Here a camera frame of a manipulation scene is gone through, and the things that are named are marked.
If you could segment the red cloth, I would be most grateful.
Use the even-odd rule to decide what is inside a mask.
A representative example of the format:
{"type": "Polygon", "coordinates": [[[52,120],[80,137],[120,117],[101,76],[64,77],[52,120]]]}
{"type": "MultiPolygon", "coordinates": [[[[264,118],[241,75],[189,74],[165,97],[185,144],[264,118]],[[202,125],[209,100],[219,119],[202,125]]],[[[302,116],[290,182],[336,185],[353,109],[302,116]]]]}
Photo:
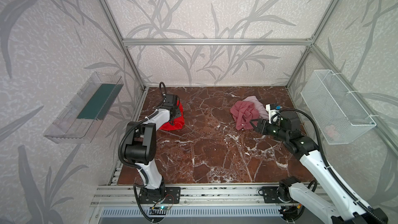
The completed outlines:
{"type": "Polygon", "coordinates": [[[163,124],[160,127],[160,130],[163,130],[163,131],[181,130],[185,126],[185,119],[184,119],[184,115],[183,115],[183,106],[180,103],[180,100],[178,100],[177,103],[178,103],[178,107],[179,107],[181,116],[170,121],[170,122],[163,124]]]}

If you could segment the dusty pink ribbed cloth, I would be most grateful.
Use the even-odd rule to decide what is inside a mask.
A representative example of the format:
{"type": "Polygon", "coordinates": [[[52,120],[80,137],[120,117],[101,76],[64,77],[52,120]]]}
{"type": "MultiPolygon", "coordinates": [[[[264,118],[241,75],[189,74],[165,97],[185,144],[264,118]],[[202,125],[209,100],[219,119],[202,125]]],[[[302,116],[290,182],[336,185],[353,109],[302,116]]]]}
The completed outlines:
{"type": "Polygon", "coordinates": [[[235,121],[235,128],[238,131],[253,129],[250,121],[260,117],[255,104],[249,101],[237,101],[231,107],[230,113],[235,121]]]}

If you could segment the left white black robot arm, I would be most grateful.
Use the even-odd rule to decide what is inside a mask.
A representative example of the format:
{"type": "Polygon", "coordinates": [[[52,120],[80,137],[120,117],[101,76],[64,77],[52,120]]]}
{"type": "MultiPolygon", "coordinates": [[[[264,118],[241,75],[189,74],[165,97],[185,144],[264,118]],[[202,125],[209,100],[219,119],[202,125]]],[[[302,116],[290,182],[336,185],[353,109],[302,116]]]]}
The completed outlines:
{"type": "Polygon", "coordinates": [[[166,123],[182,116],[180,100],[175,94],[164,94],[154,112],[138,122],[129,122],[118,148],[120,162],[137,169],[142,177],[142,188],[159,190],[163,177],[154,158],[157,150],[157,131],[166,123]]]}

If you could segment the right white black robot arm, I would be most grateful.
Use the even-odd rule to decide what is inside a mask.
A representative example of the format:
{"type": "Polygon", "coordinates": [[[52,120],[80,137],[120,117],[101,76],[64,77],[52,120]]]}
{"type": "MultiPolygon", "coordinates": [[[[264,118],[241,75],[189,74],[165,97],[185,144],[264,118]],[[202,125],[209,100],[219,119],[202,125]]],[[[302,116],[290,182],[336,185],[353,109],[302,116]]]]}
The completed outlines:
{"type": "Polygon", "coordinates": [[[342,179],[328,163],[321,143],[301,132],[300,110],[286,109],[270,119],[253,119],[250,124],[262,135],[273,136],[307,168],[329,196],[326,201],[295,177],[281,180],[279,197],[295,201],[311,211],[325,224],[386,224],[388,217],[381,208],[373,208],[342,179]]]}

